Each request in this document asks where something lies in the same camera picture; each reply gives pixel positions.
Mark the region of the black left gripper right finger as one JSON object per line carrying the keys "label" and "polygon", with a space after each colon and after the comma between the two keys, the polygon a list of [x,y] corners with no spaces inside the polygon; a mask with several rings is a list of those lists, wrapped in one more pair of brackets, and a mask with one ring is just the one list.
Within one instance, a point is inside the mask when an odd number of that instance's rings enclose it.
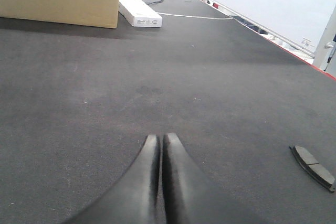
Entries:
{"label": "black left gripper right finger", "polygon": [[176,133],[163,138],[162,188],[168,223],[265,223],[201,171]]}

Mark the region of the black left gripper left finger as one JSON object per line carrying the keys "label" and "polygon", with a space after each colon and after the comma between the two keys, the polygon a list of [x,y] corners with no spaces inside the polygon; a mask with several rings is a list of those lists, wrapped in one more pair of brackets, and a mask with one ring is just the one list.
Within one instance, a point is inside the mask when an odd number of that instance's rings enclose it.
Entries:
{"label": "black left gripper left finger", "polygon": [[160,140],[151,134],[121,178],[65,223],[157,223],[159,174]]}

